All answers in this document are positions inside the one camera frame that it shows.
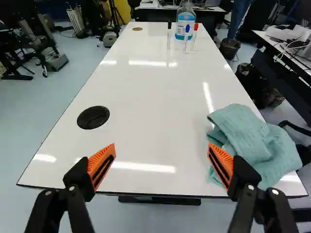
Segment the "plastic bottle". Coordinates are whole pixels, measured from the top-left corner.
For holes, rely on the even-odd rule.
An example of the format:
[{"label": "plastic bottle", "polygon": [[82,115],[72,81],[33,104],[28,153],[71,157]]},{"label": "plastic bottle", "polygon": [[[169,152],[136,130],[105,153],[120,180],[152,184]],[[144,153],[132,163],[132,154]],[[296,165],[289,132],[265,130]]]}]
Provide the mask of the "plastic bottle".
[{"label": "plastic bottle", "polygon": [[190,0],[181,0],[179,8],[177,10],[175,37],[178,40],[185,39],[185,30],[187,24],[190,25],[188,40],[192,38],[196,14],[191,5],[192,3],[190,2]]}]

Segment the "jeans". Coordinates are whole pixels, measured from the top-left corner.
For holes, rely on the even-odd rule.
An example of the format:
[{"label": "jeans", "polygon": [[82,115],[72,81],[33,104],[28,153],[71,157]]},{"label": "jeans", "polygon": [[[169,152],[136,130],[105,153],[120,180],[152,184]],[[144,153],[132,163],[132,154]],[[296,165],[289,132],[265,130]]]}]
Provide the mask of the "jeans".
[{"label": "jeans", "polygon": [[239,25],[252,2],[253,0],[234,0],[228,39],[233,39],[236,36]]}]

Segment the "teal towel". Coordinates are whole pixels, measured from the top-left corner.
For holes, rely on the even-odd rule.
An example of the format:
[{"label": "teal towel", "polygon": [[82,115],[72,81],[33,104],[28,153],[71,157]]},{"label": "teal towel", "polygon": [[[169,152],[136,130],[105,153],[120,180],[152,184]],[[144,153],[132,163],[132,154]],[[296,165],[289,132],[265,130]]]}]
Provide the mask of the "teal towel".
[{"label": "teal towel", "polygon": [[[208,140],[227,153],[243,157],[262,177],[258,187],[275,185],[284,175],[302,167],[294,141],[282,128],[258,119],[252,110],[231,104],[208,116],[215,128]],[[222,186],[214,172],[209,179]]]}]

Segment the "blue label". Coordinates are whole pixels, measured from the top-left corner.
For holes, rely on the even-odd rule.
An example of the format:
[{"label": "blue label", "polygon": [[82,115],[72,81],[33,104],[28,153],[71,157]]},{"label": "blue label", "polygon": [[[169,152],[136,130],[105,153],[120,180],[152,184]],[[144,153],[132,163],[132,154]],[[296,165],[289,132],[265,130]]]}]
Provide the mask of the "blue label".
[{"label": "blue label", "polygon": [[178,16],[178,20],[187,20],[187,21],[195,21],[195,18],[191,14],[180,14]]}]

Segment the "electronic device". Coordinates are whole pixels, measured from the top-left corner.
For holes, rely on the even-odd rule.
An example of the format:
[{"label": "electronic device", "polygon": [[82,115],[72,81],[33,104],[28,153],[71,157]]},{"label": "electronic device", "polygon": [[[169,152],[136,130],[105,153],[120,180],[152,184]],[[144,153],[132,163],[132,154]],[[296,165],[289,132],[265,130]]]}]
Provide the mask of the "electronic device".
[{"label": "electronic device", "polygon": [[59,71],[65,64],[68,58],[64,53],[56,54],[51,53],[46,56],[47,71]]}]

